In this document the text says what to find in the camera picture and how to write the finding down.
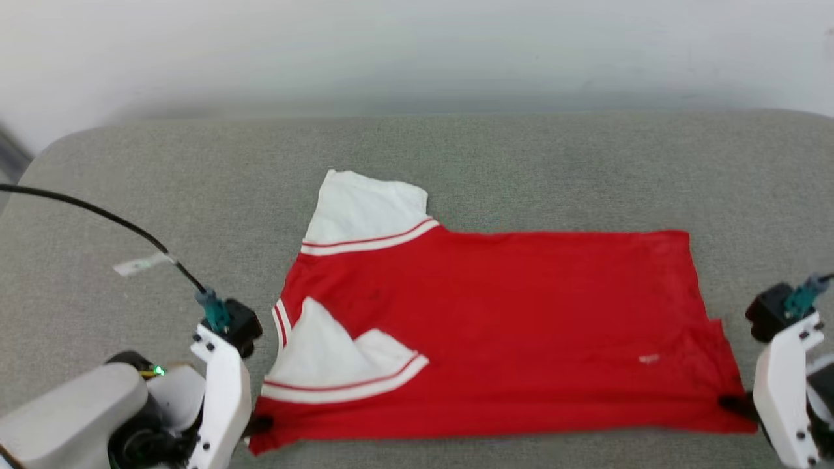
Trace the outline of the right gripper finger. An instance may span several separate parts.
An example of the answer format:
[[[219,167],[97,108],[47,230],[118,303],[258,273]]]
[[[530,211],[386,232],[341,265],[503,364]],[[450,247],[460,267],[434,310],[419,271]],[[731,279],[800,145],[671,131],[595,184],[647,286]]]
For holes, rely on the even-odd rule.
[[[721,395],[718,398],[718,403],[722,409],[741,416],[741,418],[760,419],[753,400],[753,394],[751,393],[745,393],[744,395]]]

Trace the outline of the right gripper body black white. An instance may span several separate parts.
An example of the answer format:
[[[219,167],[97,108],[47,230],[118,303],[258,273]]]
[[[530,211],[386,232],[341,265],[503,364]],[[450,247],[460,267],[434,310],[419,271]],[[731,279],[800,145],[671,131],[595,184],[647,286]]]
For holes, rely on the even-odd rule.
[[[771,286],[745,312],[753,339],[765,345],[751,394],[780,462],[789,469],[817,469],[826,459],[826,359],[813,358],[811,351],[825,339],[824,324],[816,308],[799,321],[784,317],[784,301],[794,290]]]

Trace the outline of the red and white jersey shirt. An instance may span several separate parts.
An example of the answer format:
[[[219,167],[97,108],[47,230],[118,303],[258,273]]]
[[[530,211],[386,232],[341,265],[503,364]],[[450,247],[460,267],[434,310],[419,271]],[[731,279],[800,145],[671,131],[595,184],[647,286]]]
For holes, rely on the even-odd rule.
[[[248,441],[652,427],[749,434],[685,231],[450,231],[416,185],[327,172],[273,307]]]

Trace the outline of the grey metal pole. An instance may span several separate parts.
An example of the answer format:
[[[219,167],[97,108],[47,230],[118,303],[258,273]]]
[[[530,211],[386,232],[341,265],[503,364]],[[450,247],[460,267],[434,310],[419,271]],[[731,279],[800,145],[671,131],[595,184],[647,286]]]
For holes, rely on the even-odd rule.
[[[33,157],[23,149],[8,130],[0,124],[0,175],[10,183],[18,183],[33,162]]]

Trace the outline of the grey fabric sofa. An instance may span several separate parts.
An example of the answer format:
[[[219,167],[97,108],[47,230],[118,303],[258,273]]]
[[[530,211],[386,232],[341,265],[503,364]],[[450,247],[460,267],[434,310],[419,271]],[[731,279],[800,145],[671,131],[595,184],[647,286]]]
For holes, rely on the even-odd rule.
[[[330,169],[429,193],[455,231],[690,232],[707,311],[745,383],[762,345],[744,318],[781,280],[834,272],[834,119],[786,110],[158,120],[61,137],[22,183],[146,229],[265,325]],[[154,247],[79,208],[13,195],[0,214],[0,416],[122,350],[194,363],[202,309]]]

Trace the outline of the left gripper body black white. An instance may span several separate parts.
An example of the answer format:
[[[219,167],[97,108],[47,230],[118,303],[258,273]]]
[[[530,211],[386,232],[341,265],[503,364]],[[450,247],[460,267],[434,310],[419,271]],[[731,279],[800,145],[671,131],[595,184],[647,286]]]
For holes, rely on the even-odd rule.
[[[252,416],[250,372],[244,362],[263,333],[257,315],[233,298],[224,301],[231,315],[228,332],[197,324],[190,350],[205,362],[205,397],[196,443],[185,469],[227,469]]]

